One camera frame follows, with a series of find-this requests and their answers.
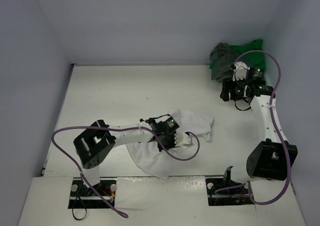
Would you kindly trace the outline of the white t shirt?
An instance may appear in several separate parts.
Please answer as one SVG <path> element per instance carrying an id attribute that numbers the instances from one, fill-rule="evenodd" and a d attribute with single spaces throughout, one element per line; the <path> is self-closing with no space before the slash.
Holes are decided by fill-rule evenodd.
<path id="1" fill-rule="evenodd" d="M 167 113 L 178 123 L 178 132 L 190 131 L 206 142 L 211 141 L 213 116 L 178 108 L 169 109 Z M 159 151 L 156 142 L 130 143 L 126 148 L 135 165 L 143 172 L 161 179 L 167 179 L 173 172 L 175 160 L 164 151 Z"/>

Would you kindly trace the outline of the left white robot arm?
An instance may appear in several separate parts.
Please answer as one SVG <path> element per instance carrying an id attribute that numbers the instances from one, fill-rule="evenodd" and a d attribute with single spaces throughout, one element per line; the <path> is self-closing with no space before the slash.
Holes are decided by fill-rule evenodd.
<path id="1" fill-rule="evenodd" d="M 103 120 L 97 120 L 91 129 L 85 129 L 73 140 L 75 150 L 80 158 L 86 180 L 82 190 L 90 196 L 100 189 L 100 168 L 110 151 L 121 145 L 153 143 L 162 151 L 177 147 L 177 130 L 180 126 L 169 116 L 165 121 L 158 118 L 140 120 L 132 126 L 110 126 Z"/>

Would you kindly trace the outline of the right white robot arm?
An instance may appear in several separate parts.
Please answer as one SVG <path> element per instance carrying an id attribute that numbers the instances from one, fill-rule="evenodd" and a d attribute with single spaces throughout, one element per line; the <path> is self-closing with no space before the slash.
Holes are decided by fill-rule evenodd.
<path id="1" fill-rule="evenodd" d="M 274 89 L 266 84 L 261 68 L 237 62 L 231 69 L 233 76 L 223 79 L 220 98 L 225 102 L 244 100 L 249 104 L 256 118 L 259 142 L 243 164 L 227 168 L 221 179 L 222 188 L 232 192 L 240 183 L 248 181 L 284 181 L 287 160 L 293 164 L 298 149 L 288 142 L 281 129 Z"/>

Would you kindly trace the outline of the grey t shirt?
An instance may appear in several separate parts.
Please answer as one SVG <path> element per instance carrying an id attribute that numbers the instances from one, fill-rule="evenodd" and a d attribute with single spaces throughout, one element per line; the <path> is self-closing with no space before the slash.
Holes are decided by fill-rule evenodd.
<path id="1" fill-rule="evenodd" d="M 209 60 L 211 61 L 211 80 L 216 80 L 221 83 L 223 79 L 231 78 L 233 70 L 230 65 L 235 59 L 240 56 L 240 52 L 233 49 L 227 43 L 219 43 L 210 53 Z"/>

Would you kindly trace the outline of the green t shirt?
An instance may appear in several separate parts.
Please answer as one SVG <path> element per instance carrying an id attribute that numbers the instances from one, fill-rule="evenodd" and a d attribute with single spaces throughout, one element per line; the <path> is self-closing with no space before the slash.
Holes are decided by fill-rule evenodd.
<path id="1" fill-rule="evenodd" d="M 266 69 L 265 55 L 261 52 L 263 50 L 262 39 L 257 39 L 243 45 L 230 46 L 240 52 L 240 56 L 237 57 L 240 61 L 246 63 L 250 67 L 253 66 L 264 70 Z"/>

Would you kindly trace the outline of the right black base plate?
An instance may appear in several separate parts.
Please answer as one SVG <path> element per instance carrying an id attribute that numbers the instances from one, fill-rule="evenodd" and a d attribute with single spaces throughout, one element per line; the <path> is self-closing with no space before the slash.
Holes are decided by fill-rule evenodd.
<path id="1" fill-rule="evenodd" d="M 223 190 L 216 194 L 218 189 L 238 186 L 239 183 L 226 183 L 222 177 L 207 177 L 205 183 L 209 206 L 240 206 L 254 204 L 250 200 L 248 190 L 244 186 Z"/>

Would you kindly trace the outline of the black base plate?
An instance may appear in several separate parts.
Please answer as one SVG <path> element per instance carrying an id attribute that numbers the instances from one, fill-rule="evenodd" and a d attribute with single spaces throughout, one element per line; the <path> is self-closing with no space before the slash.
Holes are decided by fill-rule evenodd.
<path id="1" fill-rule="evenodd" d="M 240 206 L 254 204 L 250 200 L 248 190 L 244 186 L 223 190 L 216 194 L 218 189 L 238 186 L 239 183 L 226 183 L 222 177 L 207 177 L 205 183 L 209 206 Z"/>
<path id="2" fill-rule="evenodd" d="M 96 191 L 112 206 L 116 199 L 115 179 L 101 179 L 100 183 L 94 185 Z M 74 178 L 69 194 L 68 209 L 103 209 L 110 208 L 97 194 L 84 185 L 80 178 Z"/>

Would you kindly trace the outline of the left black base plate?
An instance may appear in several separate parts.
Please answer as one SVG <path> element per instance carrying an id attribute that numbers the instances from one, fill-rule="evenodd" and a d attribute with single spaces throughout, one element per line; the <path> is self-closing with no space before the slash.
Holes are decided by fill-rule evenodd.
<path id="1" fill-rule="evenodd" d="M 116 199 L 115 179 L 101 179 L 100 183 L 94 185 L 96 191 L 112 206 Z M 110 208 L 97 194 L 84 185 L 80 178 L 74 178 L 69 194 L 68 209 L 103 209 Z"/>

